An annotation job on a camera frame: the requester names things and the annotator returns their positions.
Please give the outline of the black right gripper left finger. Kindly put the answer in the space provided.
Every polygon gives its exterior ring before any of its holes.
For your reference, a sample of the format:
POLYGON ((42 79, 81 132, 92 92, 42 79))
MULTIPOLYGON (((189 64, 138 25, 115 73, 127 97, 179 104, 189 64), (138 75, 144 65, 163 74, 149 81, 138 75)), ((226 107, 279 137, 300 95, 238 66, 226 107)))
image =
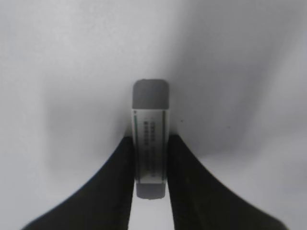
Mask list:
POLYGON ((134 188, 134 147, 124 137, 107 162, 77 192, 25 230, 126 230, 134 188))

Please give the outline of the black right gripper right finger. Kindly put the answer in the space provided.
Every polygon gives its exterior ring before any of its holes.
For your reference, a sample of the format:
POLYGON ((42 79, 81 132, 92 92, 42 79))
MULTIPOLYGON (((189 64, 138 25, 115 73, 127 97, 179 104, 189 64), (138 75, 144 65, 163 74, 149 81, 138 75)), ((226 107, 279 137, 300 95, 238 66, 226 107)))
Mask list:
POLYGON ((178 135, 168 142, 167 182, 177 230, 285 230, 278 219, 216 179, 178 135))

